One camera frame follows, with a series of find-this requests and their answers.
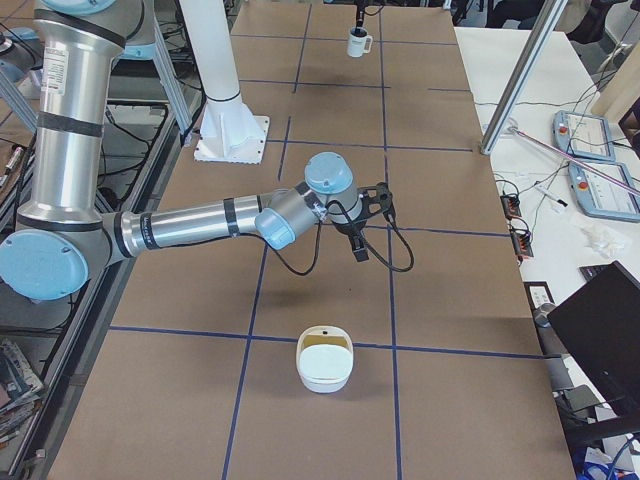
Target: white bowl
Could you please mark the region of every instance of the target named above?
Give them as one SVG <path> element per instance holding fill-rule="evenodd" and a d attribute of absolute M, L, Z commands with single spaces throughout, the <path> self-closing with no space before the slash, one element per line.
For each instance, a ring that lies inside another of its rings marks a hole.
<path fill-rule="evenodd" d="M 341 328 L 318 325 L 298 339 L 296 367 L 305 387 L 316 393 L 333 393 L 349 380 L 353 370 L 353 344 Z"/>

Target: black chair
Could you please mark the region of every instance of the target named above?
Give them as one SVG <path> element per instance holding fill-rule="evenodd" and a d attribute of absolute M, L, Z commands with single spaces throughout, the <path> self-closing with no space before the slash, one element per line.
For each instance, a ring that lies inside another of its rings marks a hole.
<path fill-rule="evenodd" d="M 599 42 L 604 36 L 604 23 L 611 7 L 627 0 L 591 0 L 589 11 L 574 31 L 567 34 L 569 40 L 586 45 Z"/>

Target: white mug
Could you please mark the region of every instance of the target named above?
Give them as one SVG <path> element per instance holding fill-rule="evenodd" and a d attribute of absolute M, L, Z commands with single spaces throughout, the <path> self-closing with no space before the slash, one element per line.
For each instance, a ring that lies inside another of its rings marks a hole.
<path fill-rule="evenodd" d="M 359 58 L 364 53 L 369 53 L 371 51 L 371 45 L 373 45 L 373 37 L 371 35 L 367 35 L 367 31 L 364 28 L 353 27 L 349 30 L 347 55 L 353 58 Z"/>

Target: computer monitor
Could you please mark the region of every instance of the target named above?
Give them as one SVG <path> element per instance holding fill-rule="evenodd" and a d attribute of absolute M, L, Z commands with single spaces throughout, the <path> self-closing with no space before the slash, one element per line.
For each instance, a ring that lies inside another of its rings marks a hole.
<path fill-rule="evenodd" d="M 640 431 L 640 282 L 613 262 L 548 318 L 567 351 L 620 417 L 574 436 L 593 439 Z"/>

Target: white table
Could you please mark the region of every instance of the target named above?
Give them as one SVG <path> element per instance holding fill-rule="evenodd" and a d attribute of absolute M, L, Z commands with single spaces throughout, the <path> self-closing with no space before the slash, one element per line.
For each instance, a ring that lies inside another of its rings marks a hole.
<path fill-rule="evenodd" d="M 489 123 L 495 111 L 496 106 L 493 104 L 500 100 L 529 32 L 480 28 L 456 28 L 455 32 L 476 102 L 478 118 L 484 126 Z M 593 87 L 593 81 L 570 42 L 563 33 L 555 32 L 551 35 L 518 99 L 518 103 L 539 104 L 517 105 L 511 117 L 516 120 L 520 130 L 553 145 L 554 114 L 559 110 L 574 108 L 580 114 L 585 111 L 590 113 L 590 107 L 598 95 L 589 95 L 596 92 L 595 87 L 589 90 L 590 87 Z M 579 103 L 556 106 L 566 102 L 577 102 L 585 91 L 588 93 Z M 614 139 L 624 137 L 618 125 L 610 127 Z M 616 147 L 615 153 L 616 160 L 626 163 L 631 175 L 640 178 L 640 160 L 635 153 L 622 147 Z M 505 178 L 524 190 L 556 171 L 561 165 L 561 159 L 526 140 L 505 136 L 496 144 L 491 154 L 491 164 L 497 174 L 496 178 Z M 578 267 L 583 265 L 619 260 L 636 278 L 640 278 L 638 224 L 594 219 L 584 215 L 571 192 L 566 169 L 560 171 L 551 185 L 549 182 L 545 185 L 565 200 L 568 207 L 558 210 L 555 202 L 543 197 L 535 189 L 521 195 L 522 216 L 534 230 L 534 258 L 525 260 L 520 267 L 523 281 L 546 281 L 556 304 L 559 304 L 585 284 L 578 270 Z M 513 191 L 509 186 L 505 186 L 505 189 L 507 192 Z M 609 258 L 603 257 L 589 247 L 588 238 L 578 224 L 611 228 L 626 237 L 626 247 Z M 565 359 L 565 365 L 575 385 L 589 385 L 600 400 L 604 400 L 571 357 Z M 639 471 L 640 461 L 634 457 L 634 463 L 636 471 Z"/>

